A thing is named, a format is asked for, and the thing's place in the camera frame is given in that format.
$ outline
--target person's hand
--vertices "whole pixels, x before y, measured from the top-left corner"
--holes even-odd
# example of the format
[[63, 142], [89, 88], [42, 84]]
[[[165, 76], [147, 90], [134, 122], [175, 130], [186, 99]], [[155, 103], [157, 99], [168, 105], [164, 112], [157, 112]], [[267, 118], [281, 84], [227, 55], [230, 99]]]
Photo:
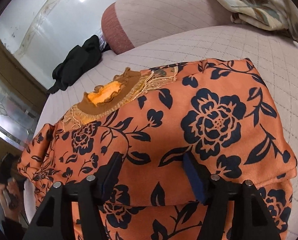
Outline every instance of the person's hand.
[[9, 181], [7, 186], [5, 186], [4, 184], [0, 184], [0, 203], [3, 208], [5, 217], [19, 222], [20, 204], [13, 210], [9, 209], [9, 207], [7, 206], [7, 201], [3, 195], [3, 190], [5, 188], [9, 191], [10, 194], [16, 196], [17, 199], [20, 201], [20, 190], [16, 180], [13, 178], [11, 181]]

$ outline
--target black floral print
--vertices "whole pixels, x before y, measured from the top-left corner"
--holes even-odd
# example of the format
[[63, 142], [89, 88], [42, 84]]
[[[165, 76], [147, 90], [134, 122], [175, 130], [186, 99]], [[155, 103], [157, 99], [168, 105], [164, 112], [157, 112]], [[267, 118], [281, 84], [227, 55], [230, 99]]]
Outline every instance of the black floral print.
[[216, 174], [223, 174], [227, 178], [237, 179], [241, 176], [242, 172], [239, 168], [241, 158], [236, 155], [226, 157], [220, 155], [217, 159], [217, 171]]
[[262, 78], [256, 74], [256, 73], [252, 73], [252, 70], [255, 68], [255, 66], [253, 65], [253, 63], [250, 61], [250, 59], [246, 58], [246, 67], [244, 71], [241, 70], [237, 70], [234, 69], [234, 60], [230, 60], [230, 61], [224, 61], [224, 60], [220, 60], [218, 59], [218, 61], [221, 61], [220, 64], [215, 64], [212, 62], [208, 62], [208, 66], [207, 68], [214, 68], [215, 70], [212, 71], [211, 73], [211, 77], [210, 79], [219, 79], [221, 77], [226, 77], [228, 76], [230, 73], [235, 72], [235, 73], [241, 73], [241, 74], [246, 74], [246, 75], [250, 75], [252, 77], [252, 79], [262, 85], [264, 85], [266, 87], [265, 82], [262, 80]]
[[52, 176], [56, 173], [58, 173], [59, 171], [56, 171], [55, 169], [53, 168], [49, 168], [49, 169], [42, 169], [40, 171], [38, 171], [34, 177], [33, 177], [33, 180], [34, 181], [38, 181], [38, 180], [41, 180], [41, 179], [49, 179], [53, 182], [53, 178]]
[[91, 155], [91, 163], [92, 163], [92, 166], [93, 166], [93, 168], [97, 168], [98, 167], [98, 160], [99, 160], [99, 156], [97, 156], [95, 153], [93, 153], [92, 155]]
[[44, 137], [42, 136], [42, 133], [39, 133], [37, 137], [33, 138], [32, 140], [32, 146], [34, 146], [35, 141], [40, 144], [44, 140]]
[[196, 212], [199, 202], [191, 201], [190, 203], [183, 205], [182, 209], [179, 210], [177, 206], [175, 207], [175, 216], [170, 216], [174, 222], [175, 225], [173, 228], [167, 228], [160, 223], [157, 219], [153, 221], [152, 227], [153, 227], [153, 234], [151, 235], [152, 240], [168, 240], [171, 239], [173, 236], [177, 235], [180, 232], [183, 232], [185, 230], [188, 230], [190, 228], [194, 227], [201, 227], [202, 222], [199, 221], [196, 225], [191, 225], [189, 227], [185, 227], [182, 229], [178, 228], [179, 224], [184, 224], [187, 222], [191, 216]]
[[161, 187], [160, 182], [157, 183], [156, 187], [151, 194], [151, 205], [154, 207], [165, 206], [165, 191]]
[[110, 200], [99, 209], [106, 214], [107, 221], [114, 228], [127, 229], [132, 215], [138, 214], [145, 207], [130, 207], [129, 188], [126, 185], [116, 185]]
[[277, 179], [282, 179], [282, 178], [284, 178], [285, 176], [286, 176], [286, 173], [280, 174], [280, 175], [277, 176]]
[[246, 115], [246, 117], [249, 117], [251, 115], [254, 116], [254, 127], [259, 123], [260, 110], [265, 115], [272, 116], [273, 118], [277, 118], [277, 113], [274, 110], [274, 108], [263, 101], [262, 89], [253, 87], [249, 90], [249, 97], [247, 101], [251, 101], [256, 98], [259, 98], [259, 103], [256, 106], [254, 106], [254, 110], [250, 114]]
[[291, 208], [286, 206], [286, 193], [282, 189], [271, 189], [266, 194], [266, 189], [261, 187], [259, 190], [261, 197], [264, 199], [268, 206], [268, 210], [275, 220], [275, 225], [279, 233], [282, 233], [288, 228], [288, 219], [291, 213]]
[[142, 109], [143, 106], [144, 106], [145, 101], [147, 101], [146, 96], [138, 97], [137, 100], [138, 100], [138, 104], [139, 104], [140, 109]]
[[171, 109], [173, 98], [170, 94], [170, 90], [167, 88], [161, 88], [159, 90], [159, 100], [163, 103], [167, 108]]
[[191, 75], [191, 76], [184, 77], [182, 79], [182, 85], [184, 85], [184, 86], [189, 85], [193, 88], [196, 88], [196, 87], [198, 87], [198, 81], [193, 75]]
[[239, 120], [246, 113], [246, 105], [237, 95], [219, 98], [203, 88], [191, 99], [194, 110], [181, 121], [187, 143], [195, 144], [201, 160], [217, 156], [220, 147], [229, 147], [241, 138]]
[[72, 175], [73, 175], [73, 170], [67, 167], [66, 171], [62, 174], [62, 177], [67, 178], [67, 181], [66, 181], [67, 183], [68, 180], [72, 177]]
[[274, 140], [276, 140], [276, 138], [272, 134], [267, 132], [261, 124], [260, 127], [262, 128], [266, 136], [261, 143], [256, 145], [254, 149], [251, 150], [247, 158], [247, 161], [244, 163], [244, 165], [260, 162], [262, 159], [266, 157], [271, 147], [273, 147], [274, 149], [275, 158], [278, 154], [280, 154], [283, 159], [283, 162], [287, 163], [290, 160], [290, 153], [287, 150], [281, 152], [281, 150], [279, 150], [279, 148], [274, 143]]
[[163, 112], [162, 111], [155, 111], [154, 109], [150, 109], [147, 113], [147, 118], [149, 121], [149, 126], [151, 127], [159, 127], [162, 125]]
[[84, 174], [88, 174], [88, 173], [90, 173], [91, 171], [93, 171], [93, 167], [90, 167], [90, 166], [88, 166], [88, 163], [92, 163], [92, 162], [94, 162], [94, 158], [95, 158], [95, 160], [97, 159], [97, 157], [95, 157], [94, 155], [93, 156], [91, 156], [91, 159], [90, 160], [84, 160], [84, 162], [83, 162], [83, 164], [82, 164], [82, 166], [81, 166], [81, 168], [80, 168], [80, 170], [79, 170], [79, 173], [78, 173], [78, 175], [80, 175], [80, 173], [82, 172], [82, 173], [84, 173]]
[[92, 122], [83, 127], [72, 131], [72, 148], [74, 153], [84, 155], [90, 153], [93, 149], [94, 139], [101, 122]]
[[166, 166], [171, 162], [182, 161], [184, 158], [183, 154], [186, 152], [191, 152], [192, 148], [193, 148], [192, 146], [187, 146], [187, 147], [174, 148], [168, 151], [161, 158], [158, 167]]

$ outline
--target blue foam pad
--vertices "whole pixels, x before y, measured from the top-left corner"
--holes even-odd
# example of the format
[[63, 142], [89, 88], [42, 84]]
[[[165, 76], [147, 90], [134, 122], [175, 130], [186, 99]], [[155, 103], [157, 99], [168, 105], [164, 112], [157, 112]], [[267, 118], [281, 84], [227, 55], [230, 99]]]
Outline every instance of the blue foam pad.
[[183, 166], [196, 199], [204, 204], [207, 200], [207, 194], [205, 192], [206, 187], [199, 178], [188, 153], [184, 154]]

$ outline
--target orange fabric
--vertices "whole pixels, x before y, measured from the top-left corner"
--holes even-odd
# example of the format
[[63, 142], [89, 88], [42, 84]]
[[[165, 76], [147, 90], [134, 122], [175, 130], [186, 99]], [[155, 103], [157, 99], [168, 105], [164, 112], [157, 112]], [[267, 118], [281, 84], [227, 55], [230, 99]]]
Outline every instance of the orange fabric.
[[105, 103], [95, 105], [84, 93], [82, 101], [73, 105], [63, 116], [63, 131], [81, 128], [81, 126], [111, 114], [137, 98], [141, 93], [158, 89], [175, 81], [178, 67], [157, 70], [131, 71], [126, 68], [122, 75], [114, 76], [114, 81], [122, 83], [123, 88], [118, 94], [113, 93]]
[[[207, 207], [195, 201], [182, 168], [183, 153], [192, 151], [211, 173], [251, 179], [284, 239], [296, 158], [258, 71], [249, 59], [207, 59], [151, 72], [171, 68], [178, 71], [173, 82], [79, 129], [43, 127], [18, 164], [36, 186], [37, 206], [53, 182], [79, 182], [117, 151], [124, 155], [119, 182], [100, 208], [109, 239], [196, 239]], [[232, 215], [229, 203], [224, 240]], [[79, 225], [75, 230], [82, 237]]]
[[111, 99], [112, 94], [117, 94], [120, 87], [121, 84], [118, 81], [113, 81], [105, 86], [100, 86], [99, 91], [91, 92], [87, 97], [95, 105], [104, 103], [106, 100]]

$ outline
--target patterned blanket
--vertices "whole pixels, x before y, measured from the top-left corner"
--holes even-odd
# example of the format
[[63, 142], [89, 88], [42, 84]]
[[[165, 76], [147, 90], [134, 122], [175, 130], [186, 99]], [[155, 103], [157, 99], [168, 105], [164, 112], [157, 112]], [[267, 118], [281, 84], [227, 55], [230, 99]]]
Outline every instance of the patterned blanket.
[[268, 31], [288, 30], [298, 42], [298, 9], [291, 0], [217, 0], [233, 12], [231, 21]]

